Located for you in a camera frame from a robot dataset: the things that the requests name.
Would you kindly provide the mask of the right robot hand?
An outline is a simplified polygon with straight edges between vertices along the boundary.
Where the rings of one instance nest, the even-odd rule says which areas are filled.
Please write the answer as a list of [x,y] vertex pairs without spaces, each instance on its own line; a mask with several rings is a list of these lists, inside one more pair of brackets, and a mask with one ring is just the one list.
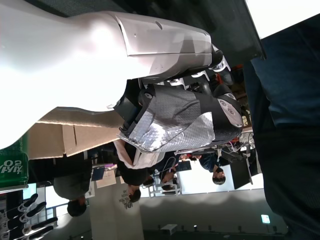
[[33,194],[18,207],[0,214],[0,238],[2,240],[40,240],[55,228],[58,218],[51,217],[35,224],[28,224],[46,207],[45,201],[36,202],[38,194]]

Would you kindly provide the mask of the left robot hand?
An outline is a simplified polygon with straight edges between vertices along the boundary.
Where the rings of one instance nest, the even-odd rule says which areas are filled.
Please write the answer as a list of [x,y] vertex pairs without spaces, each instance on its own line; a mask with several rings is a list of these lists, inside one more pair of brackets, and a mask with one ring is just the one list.
[[120,110],[130,80],[137,111],[120,139],[146,153],[220,145],[242,131],[240,106],[205,69],[229,65],[211,36],[179,22],[127,12],[60,17],[23,0],[0,3],[0,147],[54,109]]

